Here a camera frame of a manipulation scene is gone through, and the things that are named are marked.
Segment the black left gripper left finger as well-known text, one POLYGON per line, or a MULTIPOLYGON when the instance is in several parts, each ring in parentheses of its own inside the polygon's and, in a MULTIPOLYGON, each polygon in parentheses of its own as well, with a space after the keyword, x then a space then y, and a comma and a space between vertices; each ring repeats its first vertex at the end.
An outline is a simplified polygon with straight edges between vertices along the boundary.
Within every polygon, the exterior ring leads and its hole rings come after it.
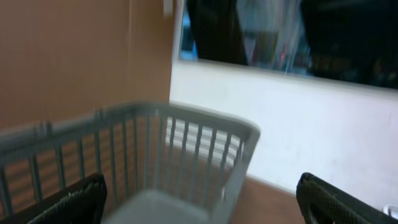
POLYGON ((100 224, 107 194, 104 175, 94 173, 1 224, 100 224))

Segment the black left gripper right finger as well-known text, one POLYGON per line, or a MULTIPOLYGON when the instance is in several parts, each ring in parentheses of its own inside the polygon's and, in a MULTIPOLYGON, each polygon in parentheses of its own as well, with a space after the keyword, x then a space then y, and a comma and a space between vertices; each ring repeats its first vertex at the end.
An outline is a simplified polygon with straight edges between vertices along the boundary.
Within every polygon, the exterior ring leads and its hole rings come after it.
POLYGON ((305 172, 296 199, 306 224, 397 224, 397 220, 305 172))

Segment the grey plastic mesh basket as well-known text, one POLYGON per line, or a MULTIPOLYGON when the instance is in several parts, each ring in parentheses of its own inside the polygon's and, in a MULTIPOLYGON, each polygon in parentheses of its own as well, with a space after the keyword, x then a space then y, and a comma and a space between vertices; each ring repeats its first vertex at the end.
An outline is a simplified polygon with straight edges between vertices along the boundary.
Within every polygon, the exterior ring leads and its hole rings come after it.
POLYGON ((1 131, 1 220, 103 174, 101 223, 228 223, 261 131, 245 119, 138 102, 1 131))

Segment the dark window with frame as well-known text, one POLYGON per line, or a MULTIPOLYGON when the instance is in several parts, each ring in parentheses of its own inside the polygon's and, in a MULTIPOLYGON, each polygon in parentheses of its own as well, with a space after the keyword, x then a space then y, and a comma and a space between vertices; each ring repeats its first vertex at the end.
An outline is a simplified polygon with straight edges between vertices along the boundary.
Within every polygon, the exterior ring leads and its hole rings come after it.
POLYGON ((179 57, 397 88, 397 0, 186 0, 179 57))

